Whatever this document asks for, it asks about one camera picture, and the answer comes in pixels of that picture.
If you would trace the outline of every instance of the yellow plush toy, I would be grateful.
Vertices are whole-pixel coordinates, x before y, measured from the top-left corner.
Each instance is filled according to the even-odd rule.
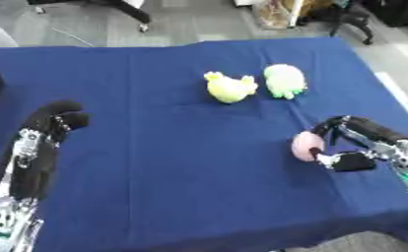
[[[220,72],[208,72],[204,78],[208,81],[207,90],[210,95],[224,103],[238,102],[248,95],[254,95],[257,89],[252,76],[235,80]]]

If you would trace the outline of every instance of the pink ball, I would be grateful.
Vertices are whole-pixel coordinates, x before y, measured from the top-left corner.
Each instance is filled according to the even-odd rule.
[[[311,148],[324,150],[323,139],[310,131],[302,131],[296,135],[292,143],[292,152],[296,158],[302,161],[314,161],[312,154],[309,152]]]

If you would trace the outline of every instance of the gray floor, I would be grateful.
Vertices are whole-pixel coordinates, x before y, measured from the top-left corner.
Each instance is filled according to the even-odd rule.
[[[247,8],[232,0],[148,0],[143,7],[153,15],[151,30],[137,31],[138,23],[107,7],[82,4],[48,6],[38,15],[25,0],[0,0],[0,27],[21,46],[169,46],[203,40],[277,38],[327,35],[322,24],[306,28],[263,31]],[[408,30],[390,29],[371,20],[375,44],[362,45],[360,34],[350,28],[339,32],[375,72],[387,74],[408,94]],[[361,233],[292,252],[408,252],[408,245],[394,238]]]

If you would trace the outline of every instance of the chair wheel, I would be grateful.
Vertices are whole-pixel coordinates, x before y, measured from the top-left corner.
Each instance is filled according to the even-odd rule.
[[[45,13],[46,13],[46,10],[44,10],[44,9],[41,8],[41,7],[34,7],[34,11],[35,11],[37,14],[45,14]]]
[[[142,33],[146,32],[148,30],[149,30],[149,25],[147,25],[147,24],[141,24],[139,26],[139,31],[142,32]]]
[[[373,38],[371,37],[371,38],[365,39],[365,40],[363,41],[363,44],[365,44],[365,45],[371,45],[371,44],[373,44]]]

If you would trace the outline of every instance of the office chair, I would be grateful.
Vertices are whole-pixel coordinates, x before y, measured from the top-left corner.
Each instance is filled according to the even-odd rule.
[[[27,0],[30,5],[42,5],[42,4],[53,4],[53,3],[65,3],[65,2],[76,2],[82,0]],[[86,4],[102,4],[118,9],[124,14],[132,17],[140,22],[139,31],[146,32],[149,29],[149,23],[151,23],[151,16],[146,12],[134,7],[125,0],[83,0]],[[35,11],[38,14],[44,14],[46,11],[39,6],[36,6]]]
[[[330,36],[334,36],[342,25],[349,24],[360,29],[367,36],[363,40],[363,44],[373,44],[374,35],[368,27],[370,15],[364,12],[352,11],[355,0],[345,1],[342,4],[334,3],[325,9],[312,11],[306,17],[299,19],[298,24],[303,26],[311,21],[331,23],[333,29],[330,32]]]

